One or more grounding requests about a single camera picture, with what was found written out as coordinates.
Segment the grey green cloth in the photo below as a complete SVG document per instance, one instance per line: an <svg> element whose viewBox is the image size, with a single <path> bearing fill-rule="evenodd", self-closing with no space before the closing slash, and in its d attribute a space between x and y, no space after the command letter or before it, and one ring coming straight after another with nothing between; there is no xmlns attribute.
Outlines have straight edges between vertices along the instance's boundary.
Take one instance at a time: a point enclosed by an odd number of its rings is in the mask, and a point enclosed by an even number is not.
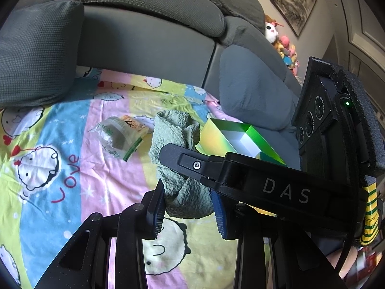
<svg viewBox="0 0 385 289"><path fill-rule="evenodd" d="M163 110L154 119L149 158L157 166L164 187L166 211L176 218L203 218L213 212L210 188L199 182L193 157L181 165L183 155L196 153L200 125L189 113Z"/></svg>

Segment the clear plastic snack bag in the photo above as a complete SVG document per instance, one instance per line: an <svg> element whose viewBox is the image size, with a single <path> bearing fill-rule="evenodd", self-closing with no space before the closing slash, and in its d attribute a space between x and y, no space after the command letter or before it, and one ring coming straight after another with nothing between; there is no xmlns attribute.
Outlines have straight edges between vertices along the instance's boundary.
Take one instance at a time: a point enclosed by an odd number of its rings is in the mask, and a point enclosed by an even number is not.
<svg viewBox="0 0 385 289"><path fill-rule="evenodd" d="M138 131L119 117L109 117L91 129L103 150L109 155L127 162L144 139Z"/></svg>

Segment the orange tissue pack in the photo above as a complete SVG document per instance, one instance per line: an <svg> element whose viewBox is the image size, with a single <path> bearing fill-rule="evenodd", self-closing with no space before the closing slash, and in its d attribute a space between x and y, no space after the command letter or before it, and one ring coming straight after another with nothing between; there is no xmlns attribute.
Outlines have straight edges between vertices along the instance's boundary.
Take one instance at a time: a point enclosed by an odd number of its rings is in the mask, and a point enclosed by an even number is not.
<svg viewBox="0 0 385 289"><path fill-rule="evenodd" d="M130 127L138 131L140 136L146 136L147 134L151 134L154 129L154 119L149 118L148 116L135 116L130 117L128 115L124 115L120 117L121 120L126 122Z"/></svg>

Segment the yellow green striped tape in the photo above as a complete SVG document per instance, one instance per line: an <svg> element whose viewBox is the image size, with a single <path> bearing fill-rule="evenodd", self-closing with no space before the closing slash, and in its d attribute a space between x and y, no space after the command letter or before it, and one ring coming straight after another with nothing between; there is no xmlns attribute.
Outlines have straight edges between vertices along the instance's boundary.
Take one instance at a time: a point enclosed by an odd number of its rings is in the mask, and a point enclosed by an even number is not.
<svg viewBox="0 0 385 289"><path fill-rule="evenodd" d="M364 227L360 237L360 244L367 246L379 233L380 217L377 202L377 184L376 181L369 182L364 189L368 193L366 211L364 216Z"/></svg>

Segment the grey throw pillow right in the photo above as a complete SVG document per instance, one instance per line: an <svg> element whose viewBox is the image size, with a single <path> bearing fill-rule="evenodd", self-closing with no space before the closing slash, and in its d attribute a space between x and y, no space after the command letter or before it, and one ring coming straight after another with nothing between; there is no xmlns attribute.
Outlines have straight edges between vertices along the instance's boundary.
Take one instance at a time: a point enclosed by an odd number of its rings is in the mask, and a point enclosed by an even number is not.
<svg viewBox="0 0 385 289"><path fill-rule="evenodd" d="M271 131L295 131L298 97L248 49L232 45L223 51L218 92L227 115Z"/></svg>

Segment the grey throw pillow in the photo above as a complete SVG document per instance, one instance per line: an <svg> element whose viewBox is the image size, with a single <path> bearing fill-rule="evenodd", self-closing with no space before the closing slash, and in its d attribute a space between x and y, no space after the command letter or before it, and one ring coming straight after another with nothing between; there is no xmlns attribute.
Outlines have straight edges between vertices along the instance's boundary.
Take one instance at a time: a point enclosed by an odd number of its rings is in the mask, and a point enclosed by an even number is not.
<svg viewBox="0 0 385 289"><path fill-rule="evenodd" d="M271 131L295 131L298 97L248 49L232 45L223 51L218 92L227 115Z"/></svg>
<svg viewBox="0 0 385 289"><path fill-rule="evenodd" d="M10 13L1 28L1 107L56 103L71 89L84 6L49 1Z"/></svg>

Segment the colourful cartoon bed sheet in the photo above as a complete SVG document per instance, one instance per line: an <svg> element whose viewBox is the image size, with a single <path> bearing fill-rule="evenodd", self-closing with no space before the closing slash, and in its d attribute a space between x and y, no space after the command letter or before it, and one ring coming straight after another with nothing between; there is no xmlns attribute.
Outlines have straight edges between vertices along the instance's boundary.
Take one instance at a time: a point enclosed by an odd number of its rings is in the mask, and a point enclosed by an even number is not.
<svg viewBox="0 0 385 289"><path fill-rule="evenodd" d="M200 125L226 120L217 98L194 85L81 66L61 102L2 109L1 260L16 283L35 287L90 214L120 213L155 187L151 135L121 160L92 133L98 123L129 116L153 128L162 110Z"/></svg>

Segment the green white cardboard box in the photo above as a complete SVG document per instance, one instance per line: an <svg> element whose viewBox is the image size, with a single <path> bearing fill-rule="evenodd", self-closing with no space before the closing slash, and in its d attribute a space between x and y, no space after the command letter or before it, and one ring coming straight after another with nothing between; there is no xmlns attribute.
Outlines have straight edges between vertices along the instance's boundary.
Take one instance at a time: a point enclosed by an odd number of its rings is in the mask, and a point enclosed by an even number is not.
<svg viewBox="0 0 385 289"><path fill-rule="evenodd" d="M200 132L196 149L207 156L237 153L285 166L284 160L250 124L208 119Z"/></svg>

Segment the stuffed toy pile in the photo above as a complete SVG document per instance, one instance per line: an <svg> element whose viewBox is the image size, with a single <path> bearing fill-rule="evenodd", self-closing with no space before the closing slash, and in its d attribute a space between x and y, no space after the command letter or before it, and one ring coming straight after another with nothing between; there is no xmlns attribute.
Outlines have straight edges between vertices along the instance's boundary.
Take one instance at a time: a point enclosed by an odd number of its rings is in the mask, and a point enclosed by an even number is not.
<svg viewBox="0 0 385 289"><path fill-rule="evenodd" d="M273 45L277 53L284 61L284 64L297 78L300 62L298 61L296 47L290 42L290 39L287 37L287 35L279 34L277 26L282 27L282 24L278 23L275 19L272 19L268 15L265 15L264 19L266 39Z"/></svg>

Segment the framed landscape painting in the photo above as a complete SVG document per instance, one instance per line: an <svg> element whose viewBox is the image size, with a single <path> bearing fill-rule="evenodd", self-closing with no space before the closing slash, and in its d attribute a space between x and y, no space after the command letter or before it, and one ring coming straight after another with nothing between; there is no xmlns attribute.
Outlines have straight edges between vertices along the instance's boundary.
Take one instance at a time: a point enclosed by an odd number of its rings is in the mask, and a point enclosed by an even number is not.
<svg viewBox="0 0 385 289"><path fill-rule="evenodd" d="M285 19L296 37L299 37L317 0L270 0Z"/></svg>

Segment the grey sofa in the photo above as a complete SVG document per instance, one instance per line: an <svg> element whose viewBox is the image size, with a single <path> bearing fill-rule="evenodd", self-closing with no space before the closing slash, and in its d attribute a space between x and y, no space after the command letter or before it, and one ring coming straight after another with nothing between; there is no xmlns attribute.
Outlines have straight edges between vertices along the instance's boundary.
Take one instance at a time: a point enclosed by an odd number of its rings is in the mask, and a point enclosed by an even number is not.
<svg viewBox="0 0 385 289"><path fill-rule="evenodd" d="M54 0L13 0L20 9ZM219 95L220 63L227 47L254 53L264 67L300 95L300 85L264 37L260 24L211 0L79 0L85 6L78 63L157 76Z"/></svg>

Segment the grey throw pillow left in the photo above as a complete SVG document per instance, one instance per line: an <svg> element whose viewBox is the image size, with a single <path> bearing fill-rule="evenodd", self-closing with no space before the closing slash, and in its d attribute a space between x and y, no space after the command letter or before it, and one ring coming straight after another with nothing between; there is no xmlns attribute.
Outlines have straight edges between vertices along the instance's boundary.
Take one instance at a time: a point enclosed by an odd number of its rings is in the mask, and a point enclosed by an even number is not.
<svg viewBox="0 0 385 289"><path fill-rule="evenodd" d="M49 1L10 13L1 28L1 107L56 103L71 89L84 6Z"/></svg>

